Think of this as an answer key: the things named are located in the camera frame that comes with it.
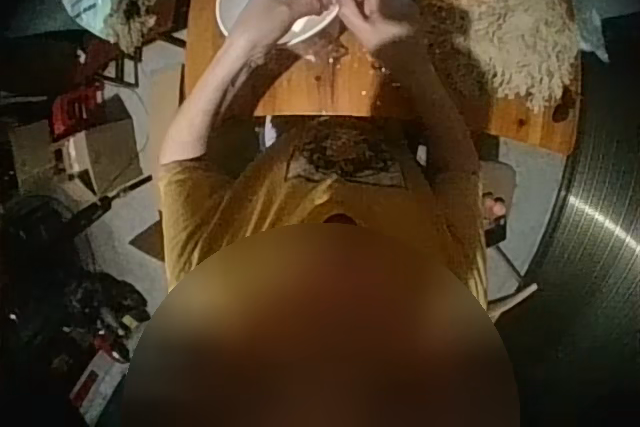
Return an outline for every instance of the forearm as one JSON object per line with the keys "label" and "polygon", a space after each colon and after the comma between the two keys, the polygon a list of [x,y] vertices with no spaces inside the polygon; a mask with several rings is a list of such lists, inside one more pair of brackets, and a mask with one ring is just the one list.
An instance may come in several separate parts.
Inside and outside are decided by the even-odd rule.
{"label": "forearm", "polygon": [[174,118],[160,150],[160,164],[195,159],[207,151],[210,132],[225,118],[226,100],[250,70],[249,54],[225,42]]}
{"label": "forearm", "polygon": [[436,172],[477,173],[479,161],[469,130],[435,71],[425,46],[394,42],[375,54],[413,95],[427,134],[429,165]]}

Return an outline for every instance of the yellow t-shirt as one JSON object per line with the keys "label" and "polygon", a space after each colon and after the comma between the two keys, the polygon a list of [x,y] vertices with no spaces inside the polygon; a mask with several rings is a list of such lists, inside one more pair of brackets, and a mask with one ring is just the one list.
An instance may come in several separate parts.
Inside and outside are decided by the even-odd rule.
{"label": "yellow t-shirt", "polygon": [[203,260],[274,227],[336,214],[399,237],[446,265],[486,308],[478,175],[428,182],[400,136],[356,119],[319,119],[279,138],[234,180],[206,160],[163,167],[165,260],[172,289]]}

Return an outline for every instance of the wire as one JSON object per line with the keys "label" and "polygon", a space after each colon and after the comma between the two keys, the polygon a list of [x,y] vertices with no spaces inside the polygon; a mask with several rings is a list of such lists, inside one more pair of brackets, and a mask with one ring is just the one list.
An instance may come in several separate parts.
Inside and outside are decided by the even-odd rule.
{"label": "wire", "polygon": [[[142,110],[144,110],[144,113],[147,116],[147,119],[149,119],[149,110],[147,109],[146,104],[144,103],[144,100],[142,99],[142,96],[138,93],[138,91],[132,87],[123,87],[122,85],[116,83],[116,82],[112,82],[109,80],[105,81],[106,83],[112,84],[120,89],[125,89],[128,90],[129,92],[133,93],[137,98],[138,101],[140,102],[140,106],[142,107]],[[129,167],[131,167],[135,161],[137,159],[140,158],[140,154],[142,154],[148,147],[149,145],[149,140],[151,138],[151,132],[150,132],[150,127],[147,124],[147,135],[146,138],[143,142],[142,147],[140,147],[140,149],[135,153],[135,155],[132,155],[131,158],[129,159],[129,161],[127,162],[127,164],[113,177],[113,179],[111,179],[111,182],[109,182],[109,184],[107,184],[107,187],[104,189],[103,192],[98,192],[98,196],[103,195],[103,194],[107,194],[109,193],[109,191],[111,190],[111,188],[113,187],[113,185],[118,181],[118,179],[127,171],[129,170]]]}

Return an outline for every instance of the person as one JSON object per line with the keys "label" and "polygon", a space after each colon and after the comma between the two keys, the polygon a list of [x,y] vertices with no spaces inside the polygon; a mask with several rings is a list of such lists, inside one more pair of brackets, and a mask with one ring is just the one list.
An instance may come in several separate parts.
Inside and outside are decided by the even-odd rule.
{"label": "person", "polygon": [[[345,26],[415,99],[427,139],[426,172],[392,124],[340,117],[295,126],[234,178],[215,160],[236,153],[218,135],[235,113],[230,99],[296,20],[318,15],[334,1]],[[430,263],[453,272],[486,308],[480,164],[417,36],[418,19],[413,0],[248,2],[161,149],[170,289],[244,237],[336,222],[417,248]],[[217,155],[209,155],[212,150]]]}

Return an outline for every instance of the wooden table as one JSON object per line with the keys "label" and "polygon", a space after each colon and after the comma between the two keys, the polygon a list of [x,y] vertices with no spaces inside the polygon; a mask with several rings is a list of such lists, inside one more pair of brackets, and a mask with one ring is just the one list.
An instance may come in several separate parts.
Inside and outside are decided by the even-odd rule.
{"label": "wooden table", "polygon": [[[186,56],[186,92],[190,92],[224,42],[218,29],[216,0],[191,0]],[[571,2],[565,0],[571,9]],[[341,42],[348,54],[333,63],[280,53],[248,86],[241,102],[256,115],[353,115],[408,118],[411,99],[388,76],[373,69],[367,53],[350,32]],[[459,102],[469,128],[568,155],[573,150],[580,106],[580,64],[576,79],[559,106],[532,112],[522,99],[491,97]]]}

